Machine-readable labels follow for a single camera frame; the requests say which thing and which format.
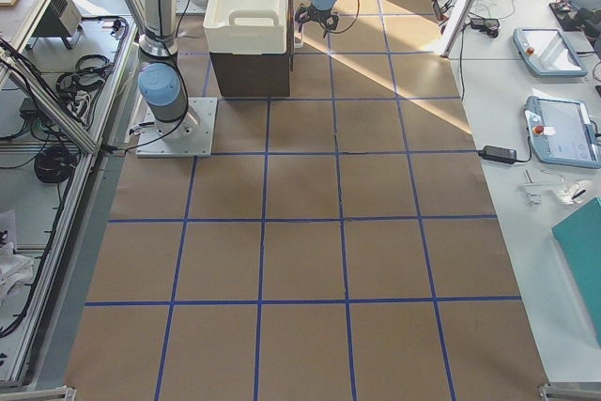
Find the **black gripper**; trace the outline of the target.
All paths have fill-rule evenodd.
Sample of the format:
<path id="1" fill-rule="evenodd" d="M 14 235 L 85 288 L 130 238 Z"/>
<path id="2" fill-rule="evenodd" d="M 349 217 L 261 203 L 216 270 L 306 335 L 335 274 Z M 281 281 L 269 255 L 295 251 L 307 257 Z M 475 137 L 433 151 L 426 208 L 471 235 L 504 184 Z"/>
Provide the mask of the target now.
<path id="1" fill-rule="evenodd" d="M 330 9 L 320 10 L 313 4 L 300 4 L 295 12 L 295 23 L 302 29 L 309 22 L 318 23 L 323 29 L 323 38 L 326 38 L 329 31 L 337 29 L 339 16 Z"/>

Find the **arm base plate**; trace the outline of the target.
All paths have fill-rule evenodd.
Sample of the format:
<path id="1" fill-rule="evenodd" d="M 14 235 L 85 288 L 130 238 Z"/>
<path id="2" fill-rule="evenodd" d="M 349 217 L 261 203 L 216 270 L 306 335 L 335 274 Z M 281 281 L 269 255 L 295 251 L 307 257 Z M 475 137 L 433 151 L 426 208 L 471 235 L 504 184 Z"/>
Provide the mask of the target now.
<path id="1" fill-rule="evenodd" d="M 147 106 L 144 121 L 151 125 L 141 129 L 135 154 L 141 158 L 208 157 L 212 150 L 217 105 L 216 98 L 189 98 L 187 115 L 171 133 L 169 131 L 177 123 L 156 123 Z"/>

